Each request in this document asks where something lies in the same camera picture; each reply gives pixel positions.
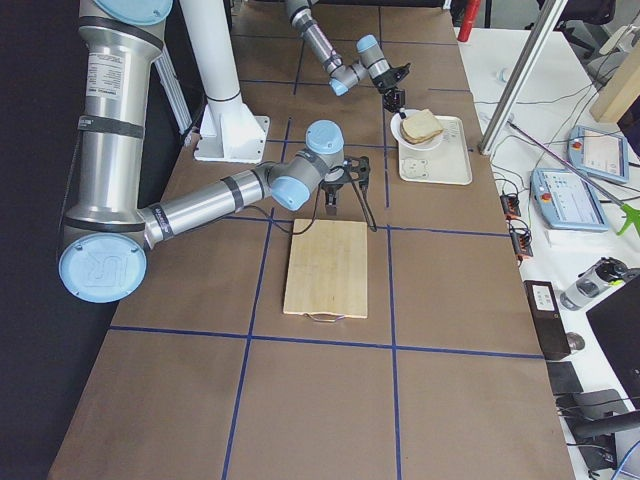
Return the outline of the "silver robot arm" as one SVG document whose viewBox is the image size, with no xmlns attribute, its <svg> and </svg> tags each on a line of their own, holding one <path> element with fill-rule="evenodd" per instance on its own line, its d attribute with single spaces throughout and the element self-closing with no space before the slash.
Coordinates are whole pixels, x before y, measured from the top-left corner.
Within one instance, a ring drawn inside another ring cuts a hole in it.
<svg viewBox="0 0 640 480">
<path fill-rule="evenodd" d="M 404 119 L 405 91 L 398 84 L 409 74 L 410 64 L 393 67 L 376 37 L 368 34 L 356 43 L 359 59 L 347 65 L 313 17 L 311 7 L 314 4 L 315 1 L 285 1 L 286 14 L 292 27 L 322 64 L 334 93 L 342 96 L 365 78 L 369 78 L 382 96 L 384 109 L 399 114 Z"/>
<path fill-rule="evenodd" d="M 304 148 L 285 163 L 266 162 L 260 145 L 269 121 L 244 103 L 220 1 L 179 7 L 204 89 L 204 139 L 210 158 L 238 161 L 243 171 L 198 191 L 163 200 L 178 143 L 151 135 L 147 109 L 152 66 L 166 55 L 169 1 L 83 1 L 78 31 L 88 50 L 85 106 L 78 121 L 76 203 L 61 218 L 58 272 L 66 290 L 92 303 L 133 293 L 158 243 L 241 211 L 265 198 L 288 210 L 345 161 L 341 129 L 312 123 Z"/>
</svg>

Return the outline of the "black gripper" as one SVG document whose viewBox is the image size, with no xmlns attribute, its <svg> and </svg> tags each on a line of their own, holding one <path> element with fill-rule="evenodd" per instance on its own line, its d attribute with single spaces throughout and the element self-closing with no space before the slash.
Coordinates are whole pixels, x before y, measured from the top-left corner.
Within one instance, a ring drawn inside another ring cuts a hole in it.
<svg viewBox="0 0 640 480">
<path fill-rule="evenodd" d="M 326 214 L 337 215 L 337 204 L 339 195 L 337 191 L 345 184 L 351 183 L 351 176 L 348 172 L 330 172 L 322 182 L 322 190 L 325 192 Z"/>
<path fill-rule="evenodd" d="M 384 93 L 382 96 L 383 107 L 391 114 L 401 113 L 405 108 L 405 91 L 403 89 L 396 89 L 394 92 L 388 92 L 395 89 L 398 85 L 393 79 L 393 74 L 390 67 L 384 73 L 372 78 L 372 83 L 376 87 L 379 93 Z"/>
</svg>

